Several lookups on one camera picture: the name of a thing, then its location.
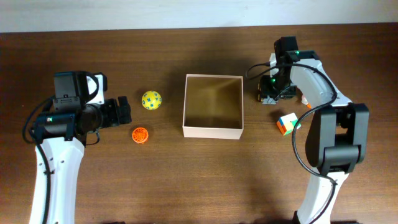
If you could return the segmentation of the colourful puzzle cube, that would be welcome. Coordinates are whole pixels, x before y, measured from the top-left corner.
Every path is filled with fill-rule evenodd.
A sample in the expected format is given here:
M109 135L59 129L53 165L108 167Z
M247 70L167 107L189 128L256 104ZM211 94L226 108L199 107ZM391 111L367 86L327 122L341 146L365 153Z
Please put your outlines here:
M290 134L298 121L295 113L281 116L277 121L277 127L283 136Z

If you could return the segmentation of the yellow and grey toy truck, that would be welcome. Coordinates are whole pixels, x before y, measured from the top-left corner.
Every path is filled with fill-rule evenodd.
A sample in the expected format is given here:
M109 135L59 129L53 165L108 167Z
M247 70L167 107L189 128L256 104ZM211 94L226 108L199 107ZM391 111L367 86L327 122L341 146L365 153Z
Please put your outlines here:
M257 96L257 100L262 103L263 105L275 105L277 101L270 96L267 96L266 98L262 98L261 95Z

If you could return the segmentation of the white duck toy pink hat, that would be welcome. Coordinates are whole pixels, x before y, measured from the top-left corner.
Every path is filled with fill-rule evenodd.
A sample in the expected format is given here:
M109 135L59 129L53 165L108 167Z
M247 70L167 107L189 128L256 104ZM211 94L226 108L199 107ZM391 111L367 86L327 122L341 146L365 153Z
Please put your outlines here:
M302 104L306 105L308 109L311 109L311 104L307 101L306 97L302 95Z

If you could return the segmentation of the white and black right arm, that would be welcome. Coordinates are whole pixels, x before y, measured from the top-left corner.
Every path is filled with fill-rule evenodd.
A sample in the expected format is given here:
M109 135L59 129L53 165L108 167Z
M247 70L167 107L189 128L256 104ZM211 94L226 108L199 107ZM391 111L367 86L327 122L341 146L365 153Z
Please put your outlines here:
M310 173L304 200L294 212L293 223L329 223L338 192L366 153L369 109L353 103L333 84L313 50L299 50L296 38L281 37L274 53L260 73L258 100L274 105L291 99L300 90L311 108L291 122L292 147L297 153L296 135L309 115L312 122L305 142L308 164L298 163Z

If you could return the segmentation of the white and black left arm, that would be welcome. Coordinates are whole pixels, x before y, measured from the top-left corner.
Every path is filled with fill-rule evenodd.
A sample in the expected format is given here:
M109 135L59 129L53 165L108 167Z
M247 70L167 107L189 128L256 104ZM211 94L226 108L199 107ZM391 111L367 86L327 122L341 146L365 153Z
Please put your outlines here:
M41 113L32 127L23 128L32 138L37 161L30 223L74 223L87 135L132 121L126 96L105 99L103 73L58 72L54 87L55 94L38 105Z

